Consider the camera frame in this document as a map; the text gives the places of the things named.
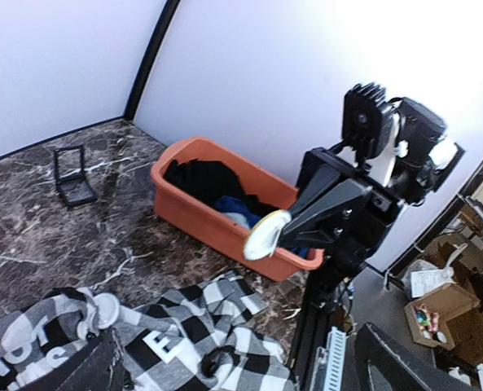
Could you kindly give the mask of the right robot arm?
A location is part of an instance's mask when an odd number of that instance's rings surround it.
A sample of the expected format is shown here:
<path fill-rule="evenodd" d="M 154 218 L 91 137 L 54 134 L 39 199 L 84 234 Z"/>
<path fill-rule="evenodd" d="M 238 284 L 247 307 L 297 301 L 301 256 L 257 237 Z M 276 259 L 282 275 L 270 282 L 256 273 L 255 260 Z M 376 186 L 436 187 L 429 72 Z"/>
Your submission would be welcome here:
<path fill-rule="evenodd" d="M 446 123 L 409 98 L 387 99 L 373 83 L 344 98 L 341 141 L 304 155 L 299 193 L 279 233 L 283 248 L 371 257 L 403 210 L 437 191 L 464 154 Z"/>

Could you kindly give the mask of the white brooch back piece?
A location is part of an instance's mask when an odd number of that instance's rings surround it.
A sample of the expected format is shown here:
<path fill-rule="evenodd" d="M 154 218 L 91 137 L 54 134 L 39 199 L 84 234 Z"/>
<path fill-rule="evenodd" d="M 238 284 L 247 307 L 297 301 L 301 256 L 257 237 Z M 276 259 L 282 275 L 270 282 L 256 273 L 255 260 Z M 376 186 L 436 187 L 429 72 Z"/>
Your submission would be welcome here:
<path fill-rule="evenodd" d="M 88 302 L 86 317 L 77 325 L 77 335 L 88 340 L 97 336 L 100 330 L 110 328 L 119 318 L 121 304 L 111 293 L 100 293 Z"/>

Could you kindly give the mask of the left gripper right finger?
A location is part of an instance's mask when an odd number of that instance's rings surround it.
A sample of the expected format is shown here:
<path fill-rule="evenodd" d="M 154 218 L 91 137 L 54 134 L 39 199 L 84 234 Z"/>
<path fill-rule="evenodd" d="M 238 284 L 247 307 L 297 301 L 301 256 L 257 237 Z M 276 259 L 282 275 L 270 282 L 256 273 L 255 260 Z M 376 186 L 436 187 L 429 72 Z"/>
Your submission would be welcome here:
<path fill-rule="evenodd" d="M 435 361 L 426 361 L 370 322 L 358 331 L 354 357 L 361 390 L 474 390 L 438 368 L 438 363 L 462 366 L 477 378 L 472 366 L 456 354 L 438 347 Z"/>

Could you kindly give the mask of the black white plaid shirt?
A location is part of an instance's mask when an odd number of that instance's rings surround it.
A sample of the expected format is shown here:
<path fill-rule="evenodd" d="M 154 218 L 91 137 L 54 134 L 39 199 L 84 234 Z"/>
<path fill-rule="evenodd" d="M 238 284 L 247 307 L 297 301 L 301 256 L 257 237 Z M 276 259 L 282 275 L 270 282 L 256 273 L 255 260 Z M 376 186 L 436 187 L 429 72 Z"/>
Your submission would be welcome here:
<path fill-rule="evenodd" d="M 0 327 L 77 331 L 96 293 L 57 288 L 0 319 Z M 121 304 L 113 331 L 125 369 L 124 390 L 295 390 L 281 344 L 248 322 L 267 307 L 235 270 L 169 289 L 130 309 Z"/>

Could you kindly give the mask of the white round brooch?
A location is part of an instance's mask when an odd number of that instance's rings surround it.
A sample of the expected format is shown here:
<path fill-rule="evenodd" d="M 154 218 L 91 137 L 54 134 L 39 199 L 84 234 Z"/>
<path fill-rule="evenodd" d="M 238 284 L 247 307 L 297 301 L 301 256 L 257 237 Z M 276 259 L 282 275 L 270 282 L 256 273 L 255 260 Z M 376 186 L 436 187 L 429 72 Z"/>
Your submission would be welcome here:
<path fill-rule="evenodd" d="M 243 255 L 247 261 L 272 257 L 278 247 L 283 228 L 292 221 L 287 210 L 276 210 L 264 216 L 249 232 L 244 242 Z"/>

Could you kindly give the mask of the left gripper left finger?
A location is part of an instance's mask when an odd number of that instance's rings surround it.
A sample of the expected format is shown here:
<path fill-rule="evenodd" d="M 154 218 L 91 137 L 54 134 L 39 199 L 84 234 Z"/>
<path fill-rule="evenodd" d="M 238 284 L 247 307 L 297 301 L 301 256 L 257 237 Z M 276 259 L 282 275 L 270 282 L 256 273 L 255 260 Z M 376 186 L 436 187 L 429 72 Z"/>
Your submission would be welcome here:
<path fill-rule="evenodd" d="M 124 379 L 113 331 L 0 327 L 0 390 L 122 390 Z"/>

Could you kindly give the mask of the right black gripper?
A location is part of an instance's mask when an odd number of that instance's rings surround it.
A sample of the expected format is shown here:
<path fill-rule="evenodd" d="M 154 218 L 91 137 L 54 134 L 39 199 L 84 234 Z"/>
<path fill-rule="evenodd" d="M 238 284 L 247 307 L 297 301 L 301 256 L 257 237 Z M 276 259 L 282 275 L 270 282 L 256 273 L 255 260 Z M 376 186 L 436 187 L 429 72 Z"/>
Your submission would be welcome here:
<path fill-rule="evenodd" d="M 353 250 L 373 256 L 404 209 L 404 201 L 366 170 L 354 168 L 325 148 L 305 153 L 297 179 L 292 221 L 279 237 L 281 247 L 324 249 L 335 255 Z"/>

